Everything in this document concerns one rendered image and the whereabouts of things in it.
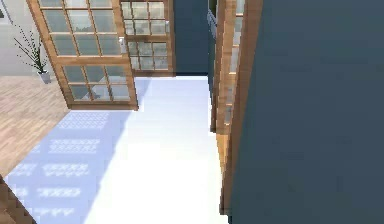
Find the wooden glazed room door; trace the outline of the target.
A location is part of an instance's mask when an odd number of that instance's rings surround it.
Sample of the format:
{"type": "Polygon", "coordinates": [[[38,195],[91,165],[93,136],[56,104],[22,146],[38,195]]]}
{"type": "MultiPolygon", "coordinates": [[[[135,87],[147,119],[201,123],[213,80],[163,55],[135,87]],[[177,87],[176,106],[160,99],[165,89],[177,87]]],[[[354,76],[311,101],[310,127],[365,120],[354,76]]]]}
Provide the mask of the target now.
{"type": "Polygon", "coordinates": [[[244,1],[217,0],[211,129],[220,135],[229,133],[232,119],[241,37],[235,27],[244,1]]]}
{"type": "Polygon", "coordinates": [[[120,0],[135,77],[176,75],[174,0],[120,0]],[[165,32],[165,21],[170,32],[165,32]]]}
{"type": "Polygon", "coordinates": [[[136,110],[120,0],[26,0],[71,110],[136,110]]]}

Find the thin green house plant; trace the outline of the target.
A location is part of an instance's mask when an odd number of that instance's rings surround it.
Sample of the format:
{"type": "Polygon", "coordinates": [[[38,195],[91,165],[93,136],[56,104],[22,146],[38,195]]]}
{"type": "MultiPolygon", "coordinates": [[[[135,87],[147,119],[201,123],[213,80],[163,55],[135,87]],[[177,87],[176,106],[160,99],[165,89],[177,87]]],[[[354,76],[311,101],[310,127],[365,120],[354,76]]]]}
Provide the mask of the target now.
{"type": "Polygon", "coordinates": [[[44,84],[51,83],[51,77],[46,70],[48,64],[48,57],[42,55],[43,41],[39,35],[35,35],[32,31],[25,31],[20,25],[16,25],[21,35],[21,40],[16,37],[14,45],[22,52],[22,55],[18,54],[19,58],[25,56],[27,58],[24,61],[25,65],[28,65],[36,70],[38,77],[44,84]]]}

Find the wooden door frame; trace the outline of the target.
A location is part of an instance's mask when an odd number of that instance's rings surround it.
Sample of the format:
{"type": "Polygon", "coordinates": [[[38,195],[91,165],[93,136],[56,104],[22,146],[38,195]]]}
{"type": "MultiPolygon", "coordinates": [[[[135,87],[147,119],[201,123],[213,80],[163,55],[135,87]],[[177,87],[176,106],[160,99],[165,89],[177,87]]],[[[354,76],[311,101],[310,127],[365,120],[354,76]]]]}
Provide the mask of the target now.
{"type": "Polygon", "coordinates": [[[249,81],[252,74],[258,30],[263,9],[263,0],[245,0],[244,8],[237,8],[243,16],[236,23],[235,31],[241,32],[239,38],[239,56],[232,119],[227,135],[216,134],[220,167],[222,172],[222,188],[219,212],[222,215],[231,213],[231,195],[233,176],[237,163],[242,134],[243,117],[247,105],[249,81]]]}

